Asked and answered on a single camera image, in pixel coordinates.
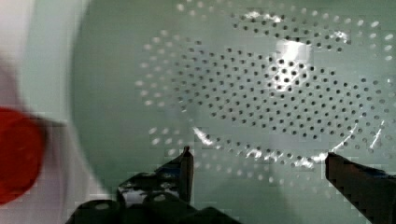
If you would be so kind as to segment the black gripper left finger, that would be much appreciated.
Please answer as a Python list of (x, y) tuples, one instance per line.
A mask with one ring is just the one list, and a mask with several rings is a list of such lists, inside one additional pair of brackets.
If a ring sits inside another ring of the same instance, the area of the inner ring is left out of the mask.
[(115, 200), (82, 203), (64, 224), (241, 224), (214, 207), (191, 205), (193, 162), (185, 146), (155, 171), (120, 183)]

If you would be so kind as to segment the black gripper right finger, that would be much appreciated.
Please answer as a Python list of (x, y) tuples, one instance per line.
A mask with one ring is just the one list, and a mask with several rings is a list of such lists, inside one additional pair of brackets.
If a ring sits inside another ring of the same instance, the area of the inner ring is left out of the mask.
[(396, 178), (335, 153), (325, 159), (326, 179), (372, 224), (395, 224)]

